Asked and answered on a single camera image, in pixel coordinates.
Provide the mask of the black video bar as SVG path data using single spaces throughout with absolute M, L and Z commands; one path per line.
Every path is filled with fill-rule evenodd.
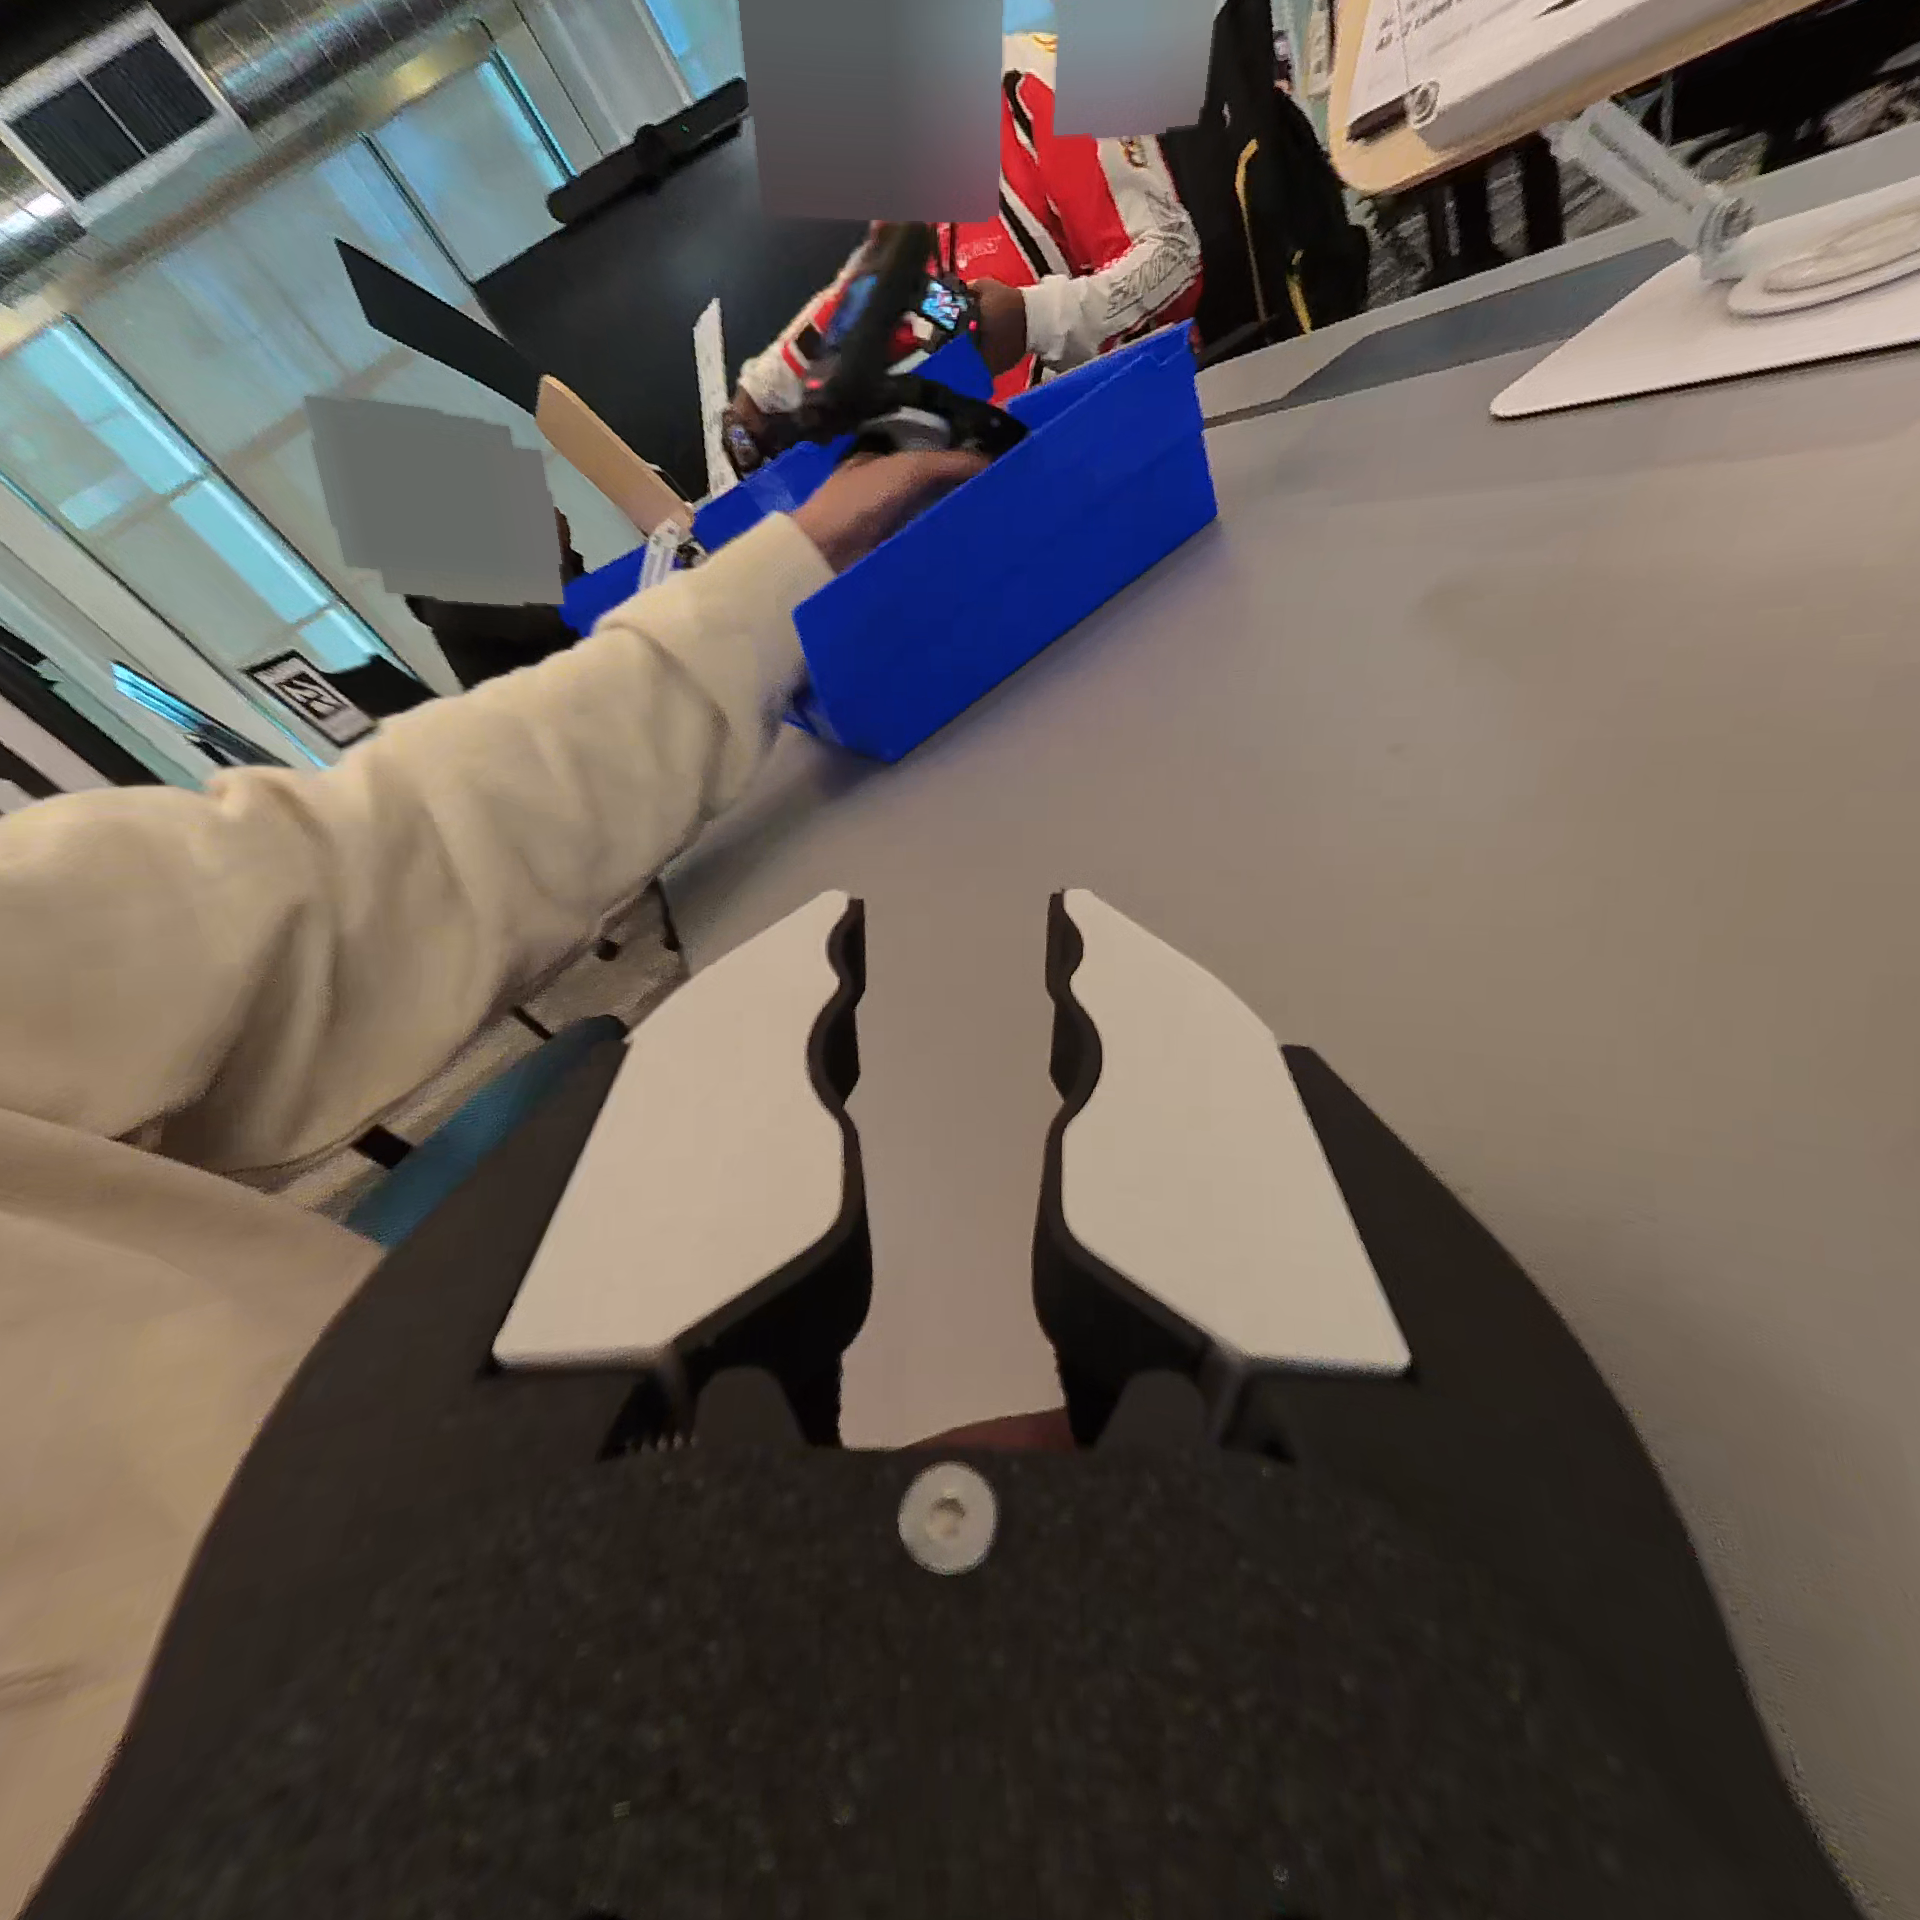
M 711 147 L 734 141 L 749 116 L 751 90 L 745 78 L 729 78 L 675 116 L 636 131 L 624 147 L 556 188 L 545 208 L 560 226 L 573 226 L 607 211 L 622 197 L 650 193 Z

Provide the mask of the wooden board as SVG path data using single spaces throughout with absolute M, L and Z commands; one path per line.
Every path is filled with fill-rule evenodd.
M 694 506 L 630 447 L 568 383 L 543 372 L 533 422 L 554 451 L 577 470 L 631 525 L 650 537 L 660 525 L 694 532 Z

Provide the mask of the blue plastic bin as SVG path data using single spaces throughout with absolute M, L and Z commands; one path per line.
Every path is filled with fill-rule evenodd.
M 1217 519 L 1190 324 L 1012 413 L 1023 445 L 799 605 L 796 730 L 894 765 Z
M 836 440 L 805 440 L 769 465 L 756 470 L 735 487 L 711 493 L 688 523 L 684 543 L 667 547 L 667 532 L 646 537 L 630 554 L 596 567 L 572 580 L 560 597 L 560 615 L 573 636 L 590 636 L 615 605 L 636 590 L 664 580 L 675 571 L 688 571 L 699 554 L 720 552 L 765 514 L 796 513 L 805 506 L 840 454 L 853 447 L 853 436 Z

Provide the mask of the person's left forearm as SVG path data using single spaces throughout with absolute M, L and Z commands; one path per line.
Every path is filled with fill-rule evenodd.
M 130 1139 L 259 1171 L 359 1135 L 749 791 L 832 577 L 769 514 L 323 773 L 3 817 L 3 1196 Z

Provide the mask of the white metal stand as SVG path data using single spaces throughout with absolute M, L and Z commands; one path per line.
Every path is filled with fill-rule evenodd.
M 1916 345 L 1916 181 L 1759 223 L 1610 99 L 1550 125 L 1561 159 L 1651 217 L 1685 260 L 1653 275 L 1501 398 L 1496 419 L 1705 389 Z

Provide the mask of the black jacket with yellow trim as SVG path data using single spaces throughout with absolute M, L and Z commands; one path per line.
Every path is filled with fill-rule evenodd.
M 1195 125 L 1164 156 L 1202 247 L 1197 365 L 1300 337 L 1368 303 L 1373 239 L 1283 86 L 1272 3 L 1219 3 Z

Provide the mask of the printed instruction sheet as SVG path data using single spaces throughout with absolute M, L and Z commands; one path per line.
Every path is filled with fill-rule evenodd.
M 1347 135 L 1392 125 L 1463 141 L 1574 86 L 1674 23 L 1677 3 L 1373 3 Z

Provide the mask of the person's cream sweatshirt torso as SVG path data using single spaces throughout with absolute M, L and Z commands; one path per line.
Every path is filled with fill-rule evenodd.
M 237 1461 L 377 1258 L 323 1212 L 3 1115 L 3 1916 L 103 1782 Z

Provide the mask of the dark monitor screen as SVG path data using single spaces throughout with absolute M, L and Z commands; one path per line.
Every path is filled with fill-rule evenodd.
M 478 309 L 335 242 L 364 319 L 533 422 L 538 376 L 586 400 L 688 502 L 709 493 L 694 329 L 720 298 L 726 387 L 846 265 L 867 223 L 762 205 L 756 121 L 486 275 Z

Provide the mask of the white metal bracket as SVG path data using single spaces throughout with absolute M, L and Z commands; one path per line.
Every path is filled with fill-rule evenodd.
M 675 514 L 652 523 L 639 567 L 643 590 L 656 589 L 675 571 L 694 571 L 709 554 L 705 542 L 697 537 L 697 514 L 720 506 L 720 496 L 735 487 L 735 470 L 726 451 L 726 407 L 734 389 L 726 369 L 726 313 L 720 298 L 709 298 L 709 307 L 694 319 L 688 337 L 699 389 L 709 493 L 697 506 L 685 506 Z

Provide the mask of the white document stand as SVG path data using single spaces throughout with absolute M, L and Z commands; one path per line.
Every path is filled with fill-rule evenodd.
M 1516 116 L 1485 125 L 1463 141 L 1434 141 L 1428 131 L 1392 125 L 1373 141 L 1347 135 L 1350 86 L 1362 52 L 1362 28 L 1373 3 L 1336 3 L 1336 76 L 1327 104 L 1331 163 L 1347 188 L 1362 193 L 1398 193 L 1414 183 L 1438 181 L 1474 159 L 1485 159 L 1514 141 L 1565 121 L 1597 99 L 1641 86 L 1694 57 L 1705 57 L 1734 39 L 1762 33 L 1810 3 L 1677 3 L 1674 23 L 1662 44 L 1632 52 L 1574 86 L 1564 86 Z

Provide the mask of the black white printed marker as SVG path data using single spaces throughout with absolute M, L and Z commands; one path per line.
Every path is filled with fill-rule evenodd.
M 246 678 L 335 749 L 360 742 L 379 724 L 300 648 L 251 663 Z

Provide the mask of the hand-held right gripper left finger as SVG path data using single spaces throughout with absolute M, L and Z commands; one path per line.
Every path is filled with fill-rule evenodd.
M 697 970 L 630 1039 L 507 1311 L 498 1371 L 624 1371 L 667 1430 L 769 1374 L 840 1445 L 846 1358 L 875 1301 L 856 1015 L 867 909 L 820 892 Z

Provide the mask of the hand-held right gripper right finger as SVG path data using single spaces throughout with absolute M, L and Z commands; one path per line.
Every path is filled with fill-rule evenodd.
M 1046 900 L 1052 1003 L 1034 1305 L 1065 1423 L 1102 1445 L 1176 1394 L 1260 1445 L 1276 1378 L 1403 1388 L 1413 1342 L 1276 1027 L 1089 888 Z

